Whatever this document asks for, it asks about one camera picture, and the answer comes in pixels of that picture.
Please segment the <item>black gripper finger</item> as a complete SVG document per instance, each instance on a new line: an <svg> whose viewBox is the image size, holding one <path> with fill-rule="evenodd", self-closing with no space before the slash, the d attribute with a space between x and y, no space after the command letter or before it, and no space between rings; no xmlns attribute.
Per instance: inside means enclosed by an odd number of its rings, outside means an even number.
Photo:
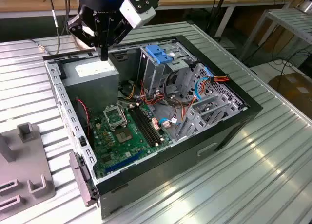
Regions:
<svg viewBox="0 0 312 224"><path fill-rule="evenodd" d="M69 33L74 35L88 47L97 50L100 60L104 61L104 46L101 39L98 38L96 32L92 31L92 35L83 29L83 21L81 20L79 14L68 20L67 26Z"/></svg>
<svg viewBox="0 0 312 224"><path fill-rule="evenodd" d="M108 50L114 44L118 44L130 32L130 24L124 16L111 16L108 20L104 40L104 61L108 60Z"/></svg>

